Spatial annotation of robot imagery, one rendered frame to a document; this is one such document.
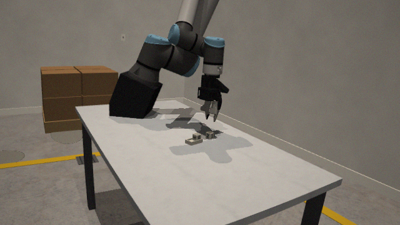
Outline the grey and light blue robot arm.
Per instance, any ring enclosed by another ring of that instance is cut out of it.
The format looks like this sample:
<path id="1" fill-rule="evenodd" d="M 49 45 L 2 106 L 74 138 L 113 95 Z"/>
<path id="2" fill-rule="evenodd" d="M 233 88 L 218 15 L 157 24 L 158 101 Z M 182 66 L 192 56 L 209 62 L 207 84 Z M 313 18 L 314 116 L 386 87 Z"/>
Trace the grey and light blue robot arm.
<path id="1" fill-rule="evenodd" d="M 141 83 L 157 86 L 161 68 L 188 78 L 196 72 L 200 57 L 204 57 L 204 74 L 222 74 L 224 39 L 203 37 L 218 2 L 219 0 L 182 0 L 168 39 L 149 34 L 128 74 Z"/>

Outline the beige cube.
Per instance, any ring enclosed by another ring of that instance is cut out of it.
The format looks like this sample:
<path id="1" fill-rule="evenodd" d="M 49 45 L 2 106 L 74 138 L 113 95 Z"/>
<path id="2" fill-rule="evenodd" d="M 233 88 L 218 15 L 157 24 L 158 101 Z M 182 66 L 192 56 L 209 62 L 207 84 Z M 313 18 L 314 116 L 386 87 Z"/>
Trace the beige cube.
<path id="1" fill-rule="evenodd" d="M 192 134 L 192 140 L 196 141 L 199 139 L 201 139 L 201 134 L 199 134 L 198 132 Z"/>
<path id="2" fill-rule="evenodd" d="M 214 132 L 211 132 L 211 131 L 206 132 L 206 138 L 207 139 L 213 139 L 214 138 Z"/>

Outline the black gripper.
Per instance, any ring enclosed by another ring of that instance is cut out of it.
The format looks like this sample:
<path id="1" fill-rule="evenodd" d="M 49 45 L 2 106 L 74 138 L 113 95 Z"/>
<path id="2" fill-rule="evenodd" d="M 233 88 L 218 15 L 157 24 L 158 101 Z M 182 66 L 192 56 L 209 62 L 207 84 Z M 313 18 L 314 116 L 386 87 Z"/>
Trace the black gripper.
<path id="1" fill-rule="evenodd" d="M 204 105 L 201 106 L 201 111 L 205 111 L 206 119 L 208 119 L 209 113 L 214 114 L 214 122 L 216 121 L 222 104 L 220 88 L 215 85 L 216 78 L 220 78 L 220 75 L 202 75 L 201 87 L 198 87 L 197 93 L 197 98 L 205 100 Z M 210 108 L 211 103 L 212 106 Z"/>

